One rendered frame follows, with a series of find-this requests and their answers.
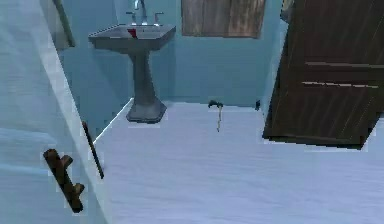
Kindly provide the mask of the chrome sink faucet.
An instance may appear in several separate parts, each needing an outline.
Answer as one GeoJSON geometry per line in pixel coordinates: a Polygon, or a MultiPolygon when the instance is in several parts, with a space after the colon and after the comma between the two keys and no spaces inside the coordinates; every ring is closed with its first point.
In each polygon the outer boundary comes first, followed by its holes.
{"type": "Polygon", "coordinates": [[[126,14],[131,16],[132,26],[159,27],[160,26],[159,16],[163,15],[163,12],[156,12],[154,14],[154,22],[150,23],[148,20],[145,0],[133,0],[133,11],[127,11],[126,14]]]}

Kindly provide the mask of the grey pedestal sink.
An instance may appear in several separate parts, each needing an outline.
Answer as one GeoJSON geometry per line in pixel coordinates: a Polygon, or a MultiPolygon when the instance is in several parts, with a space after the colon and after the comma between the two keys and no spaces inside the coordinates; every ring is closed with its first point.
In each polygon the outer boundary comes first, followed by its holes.
{"type": "Polygon", "coordinates": [[[150,72],[149,56],[159,51],[175,35],[176,26],[132,26],[118,24],[88,35],[95,49],[127,55],[133,64],[134,98],[126,116],[129,122],[158,123],[167,107],[157,98],[150,72]],[[136,29],[137,39],[127,29],[136,29]]]}

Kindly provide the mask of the white room door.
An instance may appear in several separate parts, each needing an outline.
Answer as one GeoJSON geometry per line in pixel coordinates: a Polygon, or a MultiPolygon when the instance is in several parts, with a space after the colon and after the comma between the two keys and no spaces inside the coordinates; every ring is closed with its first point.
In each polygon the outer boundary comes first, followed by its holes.
{"type": "Polygon", "coordinates": [[[110,224],[93,161],[40,0],[0,0],[0,224],[110,224]],[[69,155],[85,186],[73,213],[43,153],[69,155]]]}

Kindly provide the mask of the black toilet plunger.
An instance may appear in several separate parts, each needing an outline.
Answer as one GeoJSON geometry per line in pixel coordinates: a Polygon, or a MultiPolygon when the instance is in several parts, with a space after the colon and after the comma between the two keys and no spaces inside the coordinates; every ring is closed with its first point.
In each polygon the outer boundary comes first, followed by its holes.
{"type": "Polygon", "coordinates": [[[218,119],[217,119],[216,130],[217,130],[217,132],[220,132],[221,121],[222,121],[222,109],[223,109],[224,105],[223,105],[223,103],[218,102],[216,100],[210,100],[208,103],[208,108],[211,108],[213,106],[216,106],[218,109],[218,119]]]}

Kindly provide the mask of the dark brown wooden cupboard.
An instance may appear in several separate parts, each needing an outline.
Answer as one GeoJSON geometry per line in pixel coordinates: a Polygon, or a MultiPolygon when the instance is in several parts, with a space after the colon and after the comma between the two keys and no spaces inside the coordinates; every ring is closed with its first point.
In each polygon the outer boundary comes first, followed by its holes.
{"type": "Polygon", "coordinates": [[[294,0],[263,137],[360,150],[384,113],[384,0],[294,0]]]}

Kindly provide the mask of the brown wooden wall cabinet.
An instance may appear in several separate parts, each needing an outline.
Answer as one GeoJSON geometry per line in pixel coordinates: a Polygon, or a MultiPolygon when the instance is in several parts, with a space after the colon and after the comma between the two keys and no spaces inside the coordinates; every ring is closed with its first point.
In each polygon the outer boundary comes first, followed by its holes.
{"type": "Polygon", "coordinates": [[[265,4],[266,0],[181,0],[182,35],[258,39],[265,4]]]}

